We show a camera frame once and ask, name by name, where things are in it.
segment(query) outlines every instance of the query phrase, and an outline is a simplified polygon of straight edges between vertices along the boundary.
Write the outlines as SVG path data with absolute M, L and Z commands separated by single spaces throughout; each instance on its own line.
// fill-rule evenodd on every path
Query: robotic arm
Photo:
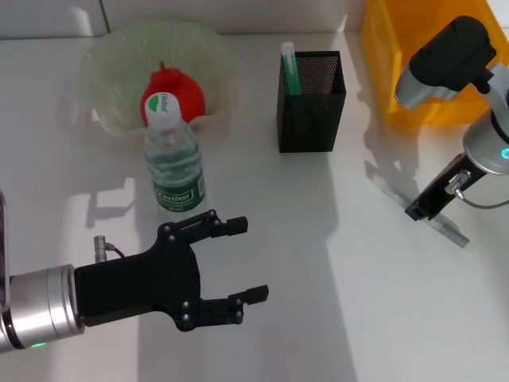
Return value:
M 220 221 L 210 210 L 157 230 L 151 249 L 107 261 L 104 236 L 95 238 L 97 263 L 9 277 L 6 207 L 0 192 L 0 353 L 73 337 L 101 325 L 161 311 L 183 332 L 198 326 L 241 324 L 243 304 L 267 300 L 259 286 L 227 298 L 200 297 L 200 271 L 190 244 L 247 232 L 247 219 Z
M 486 66 L 496 56 L 488 31 L 475 18 L 461 16 L 447 25 L 412 56 L 396 87 L 396 99 L 412 108 L 431 97 L 453 99 L 472 84 L 489 102 L 463 138 L 464 153 L 457 155 L 410 204 L 406 213 L 414 220 L 433 219 L 450 201 L 464 198 L 463 191 L 486 173 L 509 173 L 509 69 Z

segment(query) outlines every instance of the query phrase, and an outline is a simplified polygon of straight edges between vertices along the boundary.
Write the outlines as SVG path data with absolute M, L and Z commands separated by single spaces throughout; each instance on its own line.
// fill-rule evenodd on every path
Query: pen holder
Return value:
M 339 52 L 296 52 L 301 94 L 290 95 L 283 63 L 279 69 L 280 153 L 332 151 L 344 99 Z

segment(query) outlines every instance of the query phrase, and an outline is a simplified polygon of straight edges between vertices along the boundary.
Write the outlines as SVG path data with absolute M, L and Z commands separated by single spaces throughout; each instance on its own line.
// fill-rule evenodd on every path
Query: connector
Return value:
M 467 170 L 462 170 L 457 173 L 445 187 L 446 193 L 449 195 L 461 194 L 461 187 L 467 182 L 471 175 L 470 171 Z
M 106 238 L 104 236 L 94 236 L 94 249 L 95 249 L 95 262 L 102 263 L 107 261 L 106 250 L 107 250 Z

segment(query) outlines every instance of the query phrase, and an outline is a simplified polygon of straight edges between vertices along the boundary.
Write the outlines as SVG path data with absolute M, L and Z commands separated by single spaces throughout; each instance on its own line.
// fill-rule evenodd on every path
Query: green pen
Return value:
M 281 45 L 281 55 L 283 59 L 283 66 L 285 67 L 288 92 L 291 96 L 299 96 L 301 94 L 301 83 L 299 80 L 299 73 L 297 71 L 297 62 L 295 61 L 295 48 L 293 47 L 293 42 L 288 41 Z

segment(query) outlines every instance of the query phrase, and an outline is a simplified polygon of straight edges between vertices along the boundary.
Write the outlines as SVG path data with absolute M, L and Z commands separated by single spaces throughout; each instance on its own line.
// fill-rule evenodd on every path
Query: wall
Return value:
M 509 28 L 509 1 L 508 0 L 488 0 L 493 13 L 499 20 L 503 28 Z
M 99 0 L 2 0 L 0 38 L 102 36 Z
M 509 1 L 488 0 L 509 28 Z M 359 30 L 365 0 L 103 0 L 115 30 L 143 18 L 198 21 L 220 33 Z M 7 0 L 0 4 L 0 39 L 87 37 L 107 32 L 100 0 Z

